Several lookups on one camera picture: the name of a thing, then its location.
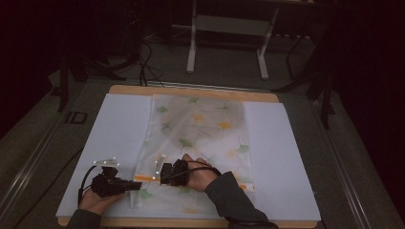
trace table surface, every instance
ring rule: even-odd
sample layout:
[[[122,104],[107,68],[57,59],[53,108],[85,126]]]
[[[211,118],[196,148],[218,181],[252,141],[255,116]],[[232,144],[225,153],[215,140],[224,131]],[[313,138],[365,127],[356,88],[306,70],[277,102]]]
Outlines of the table surface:
[[[231,91],[215,90],[195,90],[195,89],[176,89],[176,88],[151,88],[116,85],[110,89],[109,94],[133,94],[133,95],[152,95],[152,94],[177,94],[205,96],[220,99],[232,99],[252,102],[271,102],[278,103],[278,97],[275,94],[260,94]],[[58,217],[60,225],[66,225],[70,217]],[[313,228],[317,220],[275,220],[281,228]],[[103,218],[102,226],[120,226],[129,227],[204,227],[204,228],[225,228],[227,221],[223,219],[165,219],[165,218]]]

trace floor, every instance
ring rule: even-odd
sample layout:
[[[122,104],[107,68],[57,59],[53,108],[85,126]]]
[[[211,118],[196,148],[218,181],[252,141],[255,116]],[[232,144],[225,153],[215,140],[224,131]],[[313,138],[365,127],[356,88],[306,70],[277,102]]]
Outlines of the floor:
[[[254,45],[257,40],[251,37],[240,37],[244,44],[248,44],[241,45],[226,39],[212,42],[212,36],[217,34],[202,33],[198,40],[195,72],[186,73],[188,35],[187,30],[174,32],[171,42],[163,42],[154,35],[145,38],[151,51],[147,45],[142,45],[141,54],[145,59],[151,54],[150,68],[144,69],[146,78],[150,79],[149,86],[162,84],[165,87],[270,93],[270,89],[291,82],[285,58],[293,40],[288,37],[270,39],[266,52],[270,79],[264,81],[256,62]],[[313,48],[307,39],[297,48],[291,57],[294,73],[299,73],[304,67]],[[1,186],[0,194],[13,200],[7,206],[9,211],[2,212],[5,219],[1,221],[2,228],[61,228],[54,215],[103,97],[112,85],[137,85],[140,69],[139,65],[134,65],[118,72],[127,78],[125,82],[110,80],[90,69],[90,77],[84,83],[75,82],[71,77],[70,102],[63,112],[57,111],[58,96],[47,94],[1,139],[0,176],[2,183],[7,185]],[[59,72],[50,75],[55,86],[58,85],[58,75]],[[278,96],[288,111],[323,218],[316,228],[405,228],[339,100],[339,94],[332,94],[334,114],[330,115],[330,130],[326,130],[319,120],[321,101],[308,100],[305,96],[307,87],[303,85]],[[88,116],[83,124],[73,124],[67,121],[69,112]],[[24,191],[8,193],[14,178],[24,169],[30,171],[23,176]]]

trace transparent plastic sheet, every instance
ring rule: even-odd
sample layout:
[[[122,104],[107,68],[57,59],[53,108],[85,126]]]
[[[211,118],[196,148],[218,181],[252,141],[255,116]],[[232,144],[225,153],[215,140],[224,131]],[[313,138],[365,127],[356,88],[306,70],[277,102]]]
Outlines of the transparent plastic sheet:
[[[201,157],[222,173],[232,171],[253,197],[249,139],[244,102],[206,97],[155,94],[148,133],[138,158],[132,205],[139,209],[217,215],[205,193],[160,185],[157,161],[174,163],[189,154]]]

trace person's left hand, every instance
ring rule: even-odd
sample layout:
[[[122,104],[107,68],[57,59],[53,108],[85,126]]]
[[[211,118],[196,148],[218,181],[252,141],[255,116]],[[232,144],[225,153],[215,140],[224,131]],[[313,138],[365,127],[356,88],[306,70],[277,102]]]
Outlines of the person's left hand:
[[[104,212],[110,207],[113,203],[124,198],[125,194],[119,194],[115,196],[109,196],[106,198],[101,198],[97,193],[93,192],[92,188],[86,190],[83,195],[83,198],[78,205],[79,209],[86,210],[98,215],[103,215]]]

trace dark sleeve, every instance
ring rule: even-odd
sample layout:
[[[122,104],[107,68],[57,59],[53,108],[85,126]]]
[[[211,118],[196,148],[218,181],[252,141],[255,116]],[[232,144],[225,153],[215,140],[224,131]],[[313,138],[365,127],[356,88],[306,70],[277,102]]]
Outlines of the dark sleeve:
[[[268,221],[266,214],[256,209],[231,172],[212,181],[205,189],[220,217],[245,221]],[[229,224],[231,228],[244,228]]]
[[[101,215],[86,210],[77,209],[69,220],[67,229],[98,229]]]

